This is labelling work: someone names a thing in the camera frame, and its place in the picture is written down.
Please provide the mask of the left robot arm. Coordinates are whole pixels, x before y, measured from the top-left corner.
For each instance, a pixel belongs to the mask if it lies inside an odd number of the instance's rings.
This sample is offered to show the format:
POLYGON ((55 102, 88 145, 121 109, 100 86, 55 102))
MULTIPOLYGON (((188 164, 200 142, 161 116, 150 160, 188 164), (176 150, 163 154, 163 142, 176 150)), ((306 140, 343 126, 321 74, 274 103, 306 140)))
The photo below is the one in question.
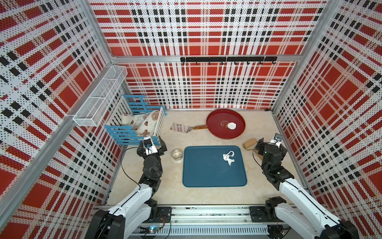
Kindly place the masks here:
POLYGON ((158 206, 152 196, 161 184, 163 168, 160 156, 167 151, 161 137, 158 140, 159 148, 150 136, 136 147, 138 156, 143 158, 143 174, 137 187, 120 203, 94 214, 86 239, 127 239, 143 222, 156 218, 158 206))

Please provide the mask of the small glass bowl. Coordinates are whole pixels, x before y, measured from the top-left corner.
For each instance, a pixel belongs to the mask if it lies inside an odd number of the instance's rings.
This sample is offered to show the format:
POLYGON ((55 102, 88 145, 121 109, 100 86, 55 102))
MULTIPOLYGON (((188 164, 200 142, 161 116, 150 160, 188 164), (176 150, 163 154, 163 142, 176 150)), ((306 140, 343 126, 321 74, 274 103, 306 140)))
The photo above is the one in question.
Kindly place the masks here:
POLYGON ((183 159, 183 152, 181 149, 174 149, 172 151, 172 158, 175 160, 175 161, 180 161, 183 159))

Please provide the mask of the wooden rolling pin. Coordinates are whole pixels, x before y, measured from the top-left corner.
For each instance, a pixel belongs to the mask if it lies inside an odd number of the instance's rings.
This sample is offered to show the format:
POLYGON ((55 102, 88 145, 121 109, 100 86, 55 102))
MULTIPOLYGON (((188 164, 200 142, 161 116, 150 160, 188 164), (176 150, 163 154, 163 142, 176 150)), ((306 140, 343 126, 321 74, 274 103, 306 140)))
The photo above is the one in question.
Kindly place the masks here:
POLYGON ((259 151, 257 149, 255 149, 255 146, 257 145, 257 140, 255 138, 252 138, 246 142, 244 142, 242 144, 242 147, 246 150, 246 151, 251 151, 251 152, 254 152, 256 153, 260 159, 263 159, 263 156, 259 154, 259 151))

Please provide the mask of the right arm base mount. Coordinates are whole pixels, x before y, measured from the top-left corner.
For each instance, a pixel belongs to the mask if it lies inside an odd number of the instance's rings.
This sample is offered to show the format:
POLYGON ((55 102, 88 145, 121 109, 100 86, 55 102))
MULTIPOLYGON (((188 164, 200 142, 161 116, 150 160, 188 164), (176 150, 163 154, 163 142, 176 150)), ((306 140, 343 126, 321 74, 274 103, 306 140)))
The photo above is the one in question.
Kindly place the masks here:
POLYGON ((275 208, 287 201, 280 196, 272 197, 266 200, 263 206, 250 206, 250 217, 253 223, 276 222, 278 220, 275 208))

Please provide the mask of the teal plastic tray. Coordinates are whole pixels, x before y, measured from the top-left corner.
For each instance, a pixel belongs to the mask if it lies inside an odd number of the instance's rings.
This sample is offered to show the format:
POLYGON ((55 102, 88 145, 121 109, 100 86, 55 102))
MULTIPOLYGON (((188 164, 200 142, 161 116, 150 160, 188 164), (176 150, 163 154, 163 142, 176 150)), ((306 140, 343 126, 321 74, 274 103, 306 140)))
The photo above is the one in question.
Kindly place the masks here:
POLYGON ((189 188, 243 187, 247 176, 241 149, 234 145, 189 146, 184 151, 183 184, 189 188), (223 154, 235 152, 231 166, 223 154))

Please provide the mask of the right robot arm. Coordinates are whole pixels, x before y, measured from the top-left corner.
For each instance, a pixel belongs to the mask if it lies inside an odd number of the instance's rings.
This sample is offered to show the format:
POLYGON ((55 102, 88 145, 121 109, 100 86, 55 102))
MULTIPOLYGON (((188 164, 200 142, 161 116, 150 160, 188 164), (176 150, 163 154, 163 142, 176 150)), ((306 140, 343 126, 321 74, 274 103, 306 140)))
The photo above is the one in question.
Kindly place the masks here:
POLYGON ((265 216, 269 220, 283 221, 304 239, 357 239, 359 232, 350 221, 342 221, 325 209, 282 166, 287 149, 283 136, 275 134, 270 142, 260 139, 254 151, 262 157, 260 167, 267 180, 294 206, 282 197, 266 200, 265 216))

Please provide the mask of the knife with wooden handle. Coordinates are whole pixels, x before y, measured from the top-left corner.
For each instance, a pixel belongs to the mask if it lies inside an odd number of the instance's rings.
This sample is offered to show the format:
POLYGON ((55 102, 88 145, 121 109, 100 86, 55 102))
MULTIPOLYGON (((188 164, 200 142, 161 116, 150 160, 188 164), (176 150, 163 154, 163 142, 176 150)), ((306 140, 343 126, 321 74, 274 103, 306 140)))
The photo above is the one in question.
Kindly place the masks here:
POLYGON ((199 129, 207 129, 207 125, 199 125, 199 126, 188 126, 180 123, 173 123, 170 127, 170 130, 181 132, 181 133, 189 133, 193 130, 199 130, 199 129))

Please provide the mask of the white dough lump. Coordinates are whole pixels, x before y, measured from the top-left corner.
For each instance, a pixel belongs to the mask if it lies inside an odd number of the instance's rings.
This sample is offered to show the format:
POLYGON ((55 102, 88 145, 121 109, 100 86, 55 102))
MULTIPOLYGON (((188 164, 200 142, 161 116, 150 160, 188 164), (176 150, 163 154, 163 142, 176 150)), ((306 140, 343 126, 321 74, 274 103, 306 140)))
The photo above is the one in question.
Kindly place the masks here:
POLYGON ((235 162, 235 159, 233 158, 235 156, 235 152, 234 151, 230 151, 226 154, 223 154, 223 160, 226 161, 228 163, 229 166, 232 165, 232 163, 235 162))

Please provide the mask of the round white dough wrapper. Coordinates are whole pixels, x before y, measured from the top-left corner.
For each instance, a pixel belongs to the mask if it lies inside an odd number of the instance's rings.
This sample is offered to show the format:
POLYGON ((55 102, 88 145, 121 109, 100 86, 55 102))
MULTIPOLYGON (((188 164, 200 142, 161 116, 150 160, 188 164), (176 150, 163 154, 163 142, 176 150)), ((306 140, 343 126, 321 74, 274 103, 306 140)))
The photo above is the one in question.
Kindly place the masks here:
POLYGON ((227 127, 230 129, 230 130, 235 130, 237 128, 237 124, 234 123, 234 122, 229 122, 227 124, 227 127))

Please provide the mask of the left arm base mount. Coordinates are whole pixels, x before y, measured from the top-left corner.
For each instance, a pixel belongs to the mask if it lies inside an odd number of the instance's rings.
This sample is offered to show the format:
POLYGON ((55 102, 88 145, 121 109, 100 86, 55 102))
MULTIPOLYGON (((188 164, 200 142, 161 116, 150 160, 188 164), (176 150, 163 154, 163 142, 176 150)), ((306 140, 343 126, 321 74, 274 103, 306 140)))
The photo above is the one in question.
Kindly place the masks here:
POLYGON ((172 207, 160 206, 152 211, 149 218, 144 223, 170 223, 172 217, 172 207))

